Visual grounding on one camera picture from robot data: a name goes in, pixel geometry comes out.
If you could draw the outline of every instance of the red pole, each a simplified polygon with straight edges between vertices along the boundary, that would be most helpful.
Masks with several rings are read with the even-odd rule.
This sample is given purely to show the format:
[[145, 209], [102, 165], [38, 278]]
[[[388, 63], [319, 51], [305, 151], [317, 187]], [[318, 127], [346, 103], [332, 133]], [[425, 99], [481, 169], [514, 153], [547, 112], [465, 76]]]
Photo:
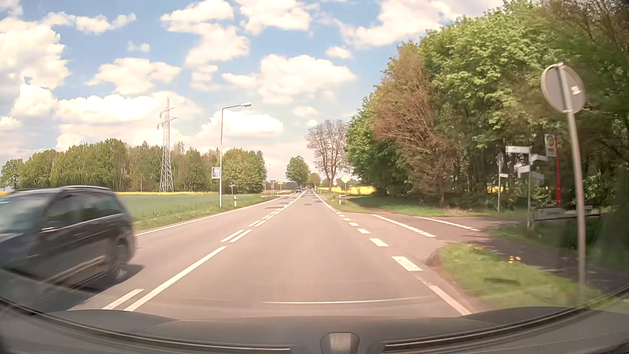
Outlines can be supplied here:
[[562, 205], [561, 200], [561, 174], [559, 170], [559, 139], [555, 136], [555, 168], [557, 169], [557, 183], [555, 184], [555, 196], [557, 199], [557, 206]]

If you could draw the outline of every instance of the grass verge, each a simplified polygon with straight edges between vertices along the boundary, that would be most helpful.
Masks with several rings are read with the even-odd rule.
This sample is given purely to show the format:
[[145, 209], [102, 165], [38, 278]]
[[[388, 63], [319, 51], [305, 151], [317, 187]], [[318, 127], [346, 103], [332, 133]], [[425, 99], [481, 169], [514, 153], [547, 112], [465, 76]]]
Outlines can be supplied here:
[[[237, 195], [237, 205], [249, 205], [266, 202], [272, 197], [259, 194]], [[135, 221], [136, 231], [175, 224], [227, 210], [236, 209], [231, 195], [223, 196], [223, 208], [218, 207], [216, 194], [176, 194], [176, 195], [120, 195]]]

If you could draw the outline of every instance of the bare tree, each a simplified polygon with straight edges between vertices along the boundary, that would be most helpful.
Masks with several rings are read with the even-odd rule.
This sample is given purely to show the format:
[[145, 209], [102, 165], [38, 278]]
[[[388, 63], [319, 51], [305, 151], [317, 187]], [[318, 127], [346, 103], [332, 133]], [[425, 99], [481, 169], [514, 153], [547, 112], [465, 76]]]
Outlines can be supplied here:
[[337, 173], [346, 170], [345, 143], [347, 140], [347, 125], [342, 120], [326, 120], [308, 130], [306, 141], [308, 149], [314, 151], [314, 165], [321, 171], [332, 189], [332, 181]]

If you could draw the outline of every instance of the power pylon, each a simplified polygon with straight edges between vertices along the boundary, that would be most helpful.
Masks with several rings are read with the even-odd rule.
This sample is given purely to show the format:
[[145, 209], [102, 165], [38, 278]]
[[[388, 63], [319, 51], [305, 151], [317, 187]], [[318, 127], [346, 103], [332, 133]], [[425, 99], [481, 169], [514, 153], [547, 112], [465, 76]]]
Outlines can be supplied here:
[[172, 185], [172, 171], [170, 169], [170, 121], [177, 119], [170, 117], [170, 111], [174, 107], [170, 107], [170, 98], [166, 99], [166, 108], [159, 113], [159, 123], [164, 131], [164, 141], [162, 143], [162, 175], [159, 180], [159, 191], [174, 191]]

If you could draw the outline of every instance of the street lamp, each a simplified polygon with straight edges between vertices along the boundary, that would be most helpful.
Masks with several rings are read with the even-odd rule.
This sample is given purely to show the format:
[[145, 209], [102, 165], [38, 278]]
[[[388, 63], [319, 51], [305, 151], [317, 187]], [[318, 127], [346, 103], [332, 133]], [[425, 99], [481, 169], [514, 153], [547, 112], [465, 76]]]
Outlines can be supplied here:
[[221, 175], [218, 178], [218, 207], [219, 208], [223, 207], [223, 114], [226, 109], [236, 108], [236, 107], [251, 107], [251, 102], [241, 103], [236, 106], [224, 107], [221, 110], [221, 162], [218, 166], [221, 171]]

